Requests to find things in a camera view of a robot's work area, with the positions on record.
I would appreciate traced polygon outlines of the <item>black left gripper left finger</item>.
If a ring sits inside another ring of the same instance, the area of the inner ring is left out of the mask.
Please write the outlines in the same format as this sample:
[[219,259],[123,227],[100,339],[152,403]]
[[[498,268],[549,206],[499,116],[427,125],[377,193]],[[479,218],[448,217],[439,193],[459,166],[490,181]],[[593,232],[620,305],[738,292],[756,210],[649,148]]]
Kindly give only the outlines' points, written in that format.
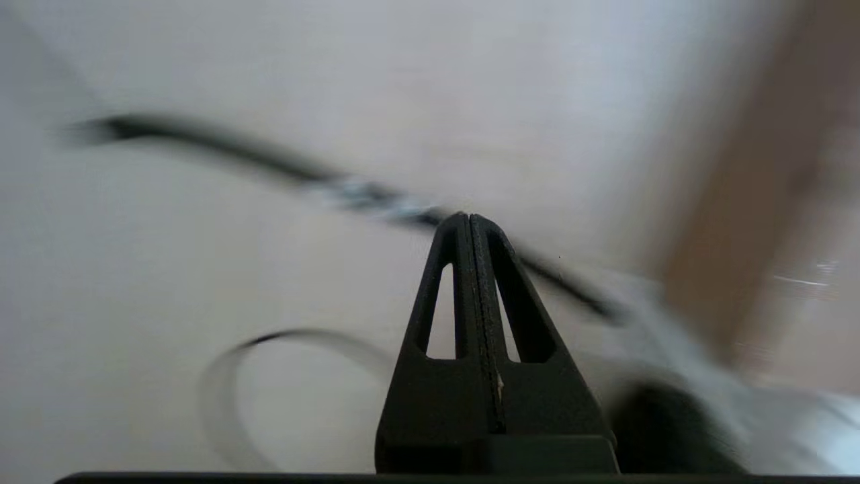
[[[427,354],[445,267],[454,273],[451,360]],[[376,432],[378,474],[469,472],[470,451],[497,422],[483,329],[470,218],[458,212],[434,233]]]

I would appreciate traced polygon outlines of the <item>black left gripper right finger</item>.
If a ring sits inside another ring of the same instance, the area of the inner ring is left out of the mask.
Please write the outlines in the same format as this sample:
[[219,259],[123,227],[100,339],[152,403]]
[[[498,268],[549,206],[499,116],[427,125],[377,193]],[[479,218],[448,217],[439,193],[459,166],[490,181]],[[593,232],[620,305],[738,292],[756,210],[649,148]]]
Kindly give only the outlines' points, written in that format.
[[474,214],[471,235],[492,431],[610,437],[596,398],[506,234]]

